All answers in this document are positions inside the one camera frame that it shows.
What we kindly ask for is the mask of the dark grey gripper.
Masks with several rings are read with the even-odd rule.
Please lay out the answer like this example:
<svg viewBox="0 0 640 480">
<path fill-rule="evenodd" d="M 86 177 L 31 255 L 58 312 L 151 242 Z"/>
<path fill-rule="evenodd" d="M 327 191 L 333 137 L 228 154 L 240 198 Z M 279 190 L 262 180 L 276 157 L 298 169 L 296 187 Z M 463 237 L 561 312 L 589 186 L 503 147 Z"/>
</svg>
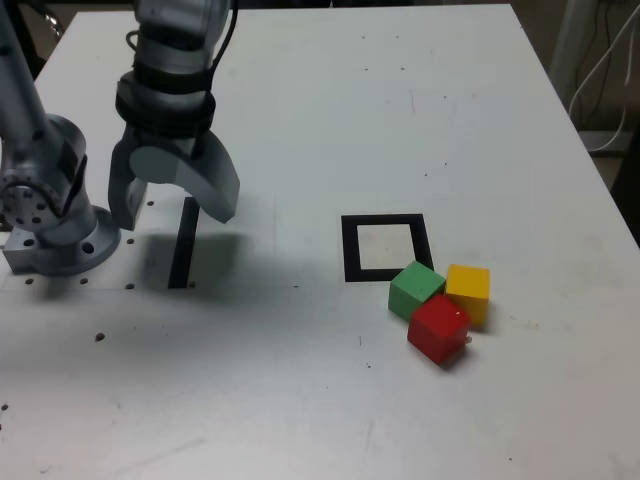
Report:
<svg viewBox="0 0 640 480">
<path fill-rule="evenodd" d="M 109 208 L 119 228 L 135 230 L 147 182 L 183 188 L 220 223 L 236 214 L 240 180 L 213 133 L 177 138 L 127 126 L 112 152 L 108 185 Z"/>
</svg>

